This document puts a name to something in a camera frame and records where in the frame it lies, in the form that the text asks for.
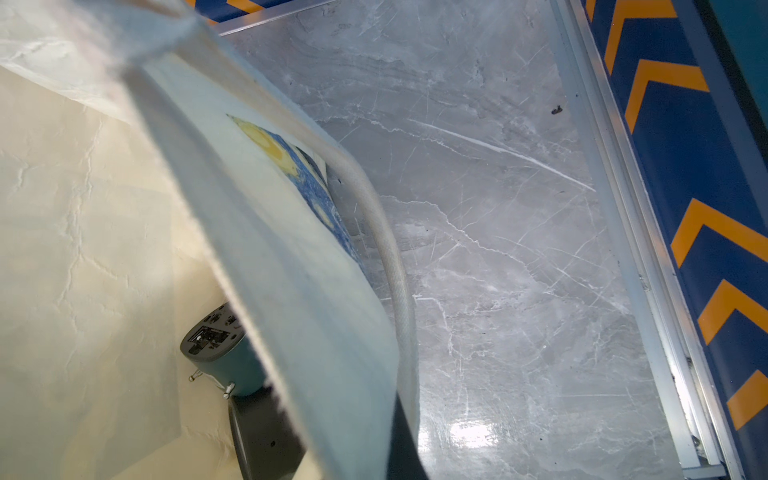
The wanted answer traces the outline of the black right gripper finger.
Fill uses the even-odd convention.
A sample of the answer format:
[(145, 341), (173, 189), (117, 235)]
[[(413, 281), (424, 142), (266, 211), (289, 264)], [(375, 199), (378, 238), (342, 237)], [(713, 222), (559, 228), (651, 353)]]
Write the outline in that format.
[(387, 480), (428, 480), (429, 477), (419, 458), (408, 422), (400, 401), (396, 397), (391, 423), (390, 451)]

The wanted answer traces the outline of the black twin-bell alarm clock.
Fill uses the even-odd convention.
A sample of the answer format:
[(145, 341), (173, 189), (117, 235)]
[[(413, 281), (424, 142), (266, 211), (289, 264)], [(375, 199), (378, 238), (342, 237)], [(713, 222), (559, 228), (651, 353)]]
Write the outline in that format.
[(292, 479), (305, 449), (279, 410), (272, 389), (231, 397), (228, 414), (242, 477)]

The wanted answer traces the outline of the dark teal triangular clock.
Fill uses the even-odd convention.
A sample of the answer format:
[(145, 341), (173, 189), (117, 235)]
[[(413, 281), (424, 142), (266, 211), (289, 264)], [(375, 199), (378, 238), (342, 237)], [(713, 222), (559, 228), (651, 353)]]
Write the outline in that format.
[(266, 373), (229, 302), (192, 327), (180, 351), (196, 367), (188, 380), (209, 377), (225, 399), (249, 396), (265, 386)]

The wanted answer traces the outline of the cream canvas bag blue print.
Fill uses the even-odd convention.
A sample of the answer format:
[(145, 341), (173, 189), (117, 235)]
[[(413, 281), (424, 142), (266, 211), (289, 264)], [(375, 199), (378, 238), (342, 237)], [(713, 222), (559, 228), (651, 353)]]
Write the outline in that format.
[(1, 5), (1, 475), (238, 479), (187, 331), (229, 302), (305, 449), (418, 450), (415, 312), (360, 164), (181, 1)]

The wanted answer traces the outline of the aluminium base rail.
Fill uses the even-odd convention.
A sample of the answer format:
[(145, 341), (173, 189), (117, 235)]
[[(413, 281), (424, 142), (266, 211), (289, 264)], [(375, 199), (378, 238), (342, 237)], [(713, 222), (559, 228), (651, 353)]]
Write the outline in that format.
[(551, 39), (613, 252), (682, 475), (741, 479), (743, 468), (703, 348), (584, 11), (552, 1)]

